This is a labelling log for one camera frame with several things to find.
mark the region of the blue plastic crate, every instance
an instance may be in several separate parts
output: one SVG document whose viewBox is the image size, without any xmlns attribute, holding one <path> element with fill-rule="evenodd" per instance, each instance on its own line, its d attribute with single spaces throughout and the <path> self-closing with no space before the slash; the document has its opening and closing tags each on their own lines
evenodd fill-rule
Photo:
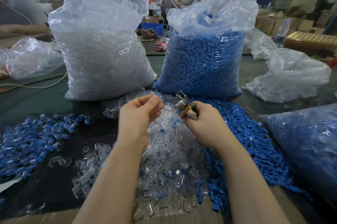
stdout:
<svg viewBox="0 0 337 224">
<path fill-rule="evenodd" d="M 153 29 L 158 36 L 163 36 L 164 35 L 164 24 L 160 23 L 150 23 L 150 22 L 142 22 L 141 26 L 143 29 Z"/>
</svg>

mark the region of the metal tool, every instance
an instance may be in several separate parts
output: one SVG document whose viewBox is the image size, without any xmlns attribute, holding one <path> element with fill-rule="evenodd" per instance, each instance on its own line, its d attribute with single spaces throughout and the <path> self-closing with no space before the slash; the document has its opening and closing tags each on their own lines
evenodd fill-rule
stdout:
<svg viewBox="0 0 337 224">
<path fill-rule="evenodd" d="M 199 114 L 196 110 L 196 105 L 191 102 L 188 96 L 186 96 L 182 91 L 179 91 L 176 94 L 176 99 L 178 100 L 176 106 L 179 109 L 183 110 L 190 119 L 192 120 L 198 119 Z"/>
</svg>

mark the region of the dark table surface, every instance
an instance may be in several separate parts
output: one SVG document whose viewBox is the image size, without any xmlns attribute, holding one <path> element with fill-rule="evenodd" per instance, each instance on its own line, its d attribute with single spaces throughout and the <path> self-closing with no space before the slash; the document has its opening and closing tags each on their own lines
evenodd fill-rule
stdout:
<svg viewBox="0 0 337 224">
<path fill-rule="evenodd" d="M 164 61 L 164 56 L 148 57 L 153 70 L 159 75 Z M 256 76 L 267 72 L 265 61 L 255 61 L 250 56 L 243 56 L 240 65 L 239 85 L 242 86 L 250 82 Z M 65 73 L 65 68 L 44 77 L 51 77 L 55 74 Z M 330 104 L 336 102 L 334 92 L 337 92 L 336 81 L 337 72 L 333 71 L 330 83 L 320 87 L 318 95 L 309 99 L 297 99 L 287 103 L 292 109 L 303 108 L 303 103 L 314 106 L 317 102 Z M 36 87 L 50 85 L 58 81 L 60 77 L 52 80 L 33 84 Z M 11 78 L 0 83 L 24 83 L 27 81 L 15 81 Z M 32 176 L 27 181 L 14 184 L 7 191 L 1 193 L 0 197 L 6 199 L 5 206 L 0 210 L 0 219 L 11 218 L 22 213 L 27 205 L 32 204 L 32 209 L 36 209 L 45 204 L 42 212 L 60 211 L 81 206 L 83 198 L 76 199 L 72 192 L 71 180 L 75 177 L 74 162 L 82 159 L 82 149 L 84 146 L 93 147 L 95 143 L 113 144 L 117 136 L 117 119 L 105 118 L 101 113 L 103 105 L 101 102 L 77 102 L 64 98 L 67 91 L 67 79 L 48 89 L 26 89 L 19 88 L 13 91 L 0 93 L 0 133 L 6 125 L 16 125 L 22 123 L 28 116 L 39 116 L 45 114 L 70 114 L 85 113 L 93 117 L 91 127 L 80 125 L 75 129 L 75 133 L 70 139 L 63 142 L 60 151 L 53 152 L 38 165 Z M 265 103 L 255 96 L 243 90 L 243 93 L 234 98 L 235 102 L 245 107 L 251 113 L 272 114 L 284 112 L 283 104 Z M 71 158 L 72 163 L 67 167 L 51 168 L 48 160 L 57 155 L 63 158 Z M 335 212 L 324 204 L 319 198 L 315 204 L 309 203 L 300 194 L 286 192 L 296 207 L 304 215 L 308 223 L 334 223 Z"/>
</svg>

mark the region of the label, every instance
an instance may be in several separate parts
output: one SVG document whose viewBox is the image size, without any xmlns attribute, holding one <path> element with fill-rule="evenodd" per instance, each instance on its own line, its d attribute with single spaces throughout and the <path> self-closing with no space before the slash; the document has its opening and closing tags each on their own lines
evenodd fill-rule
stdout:
<svg viewBox="0 0 337 224">
<path fill-rule="evenodd" d="M 123 55 L 123 54 L 126 54 L 128 52 L 129 52 L 129 48 L 125 48 L 125 49 L 119 51 L 119 55 Z"/>
</svg>

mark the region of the water bottle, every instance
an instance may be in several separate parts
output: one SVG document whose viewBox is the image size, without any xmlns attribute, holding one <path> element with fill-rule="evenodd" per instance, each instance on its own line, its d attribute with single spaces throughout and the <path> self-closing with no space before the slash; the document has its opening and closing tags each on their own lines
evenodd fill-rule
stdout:
<svg viewBox="0 0 337 224">
<path fill-rule="evenodd" d="M 278 29 L 278 32 L 275 35 L 274 40 L 273 40 L 276 46 L 280 47 L 284 39 L 286 38 L 288 34 L 288 30 L 289 30 L 289 25 L 290 25 L 289 23 L 290 23 L 290 19 L 284 20 L 284 23 Z"/>
</svg>

